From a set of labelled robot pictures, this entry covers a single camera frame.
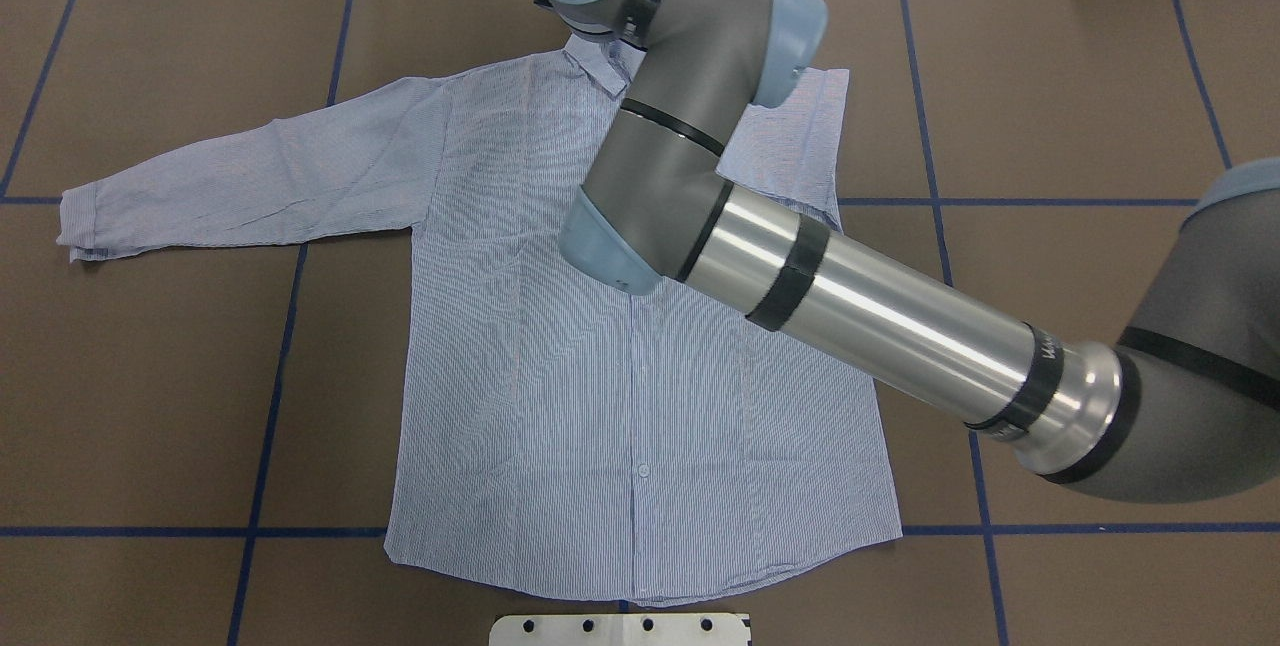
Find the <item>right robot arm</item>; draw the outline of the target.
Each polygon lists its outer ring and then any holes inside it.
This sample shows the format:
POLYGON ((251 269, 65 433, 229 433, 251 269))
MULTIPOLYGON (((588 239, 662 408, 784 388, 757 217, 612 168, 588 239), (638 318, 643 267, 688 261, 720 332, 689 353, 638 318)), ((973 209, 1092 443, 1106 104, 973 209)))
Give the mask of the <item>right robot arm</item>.
POLYGON ((746 107, 794 93, 823 0, 539 3, 644 52, 559 235, 579 271, 685 283, 1080 494, 1193 503, 1277 477, 1276 159, 1213 182, 1115 345, 1065 344, 718 175, 746 107))

